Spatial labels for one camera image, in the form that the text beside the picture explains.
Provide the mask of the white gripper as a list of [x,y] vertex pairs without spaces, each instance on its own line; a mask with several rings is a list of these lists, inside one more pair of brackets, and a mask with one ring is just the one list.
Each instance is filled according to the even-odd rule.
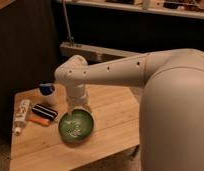
[[66,100],[69,113],[72,113],[74,109],[83,109],[87,112],[91,111],[88,104],[88,93],[84,84],[67,86]]

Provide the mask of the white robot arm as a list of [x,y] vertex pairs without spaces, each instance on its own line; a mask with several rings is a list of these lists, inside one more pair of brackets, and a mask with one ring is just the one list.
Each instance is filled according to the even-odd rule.
[[87,84],[141,87],[142,171],[204,171],[204,52],[174,49],[89,65],[74,55],[55,70],[71,107]]

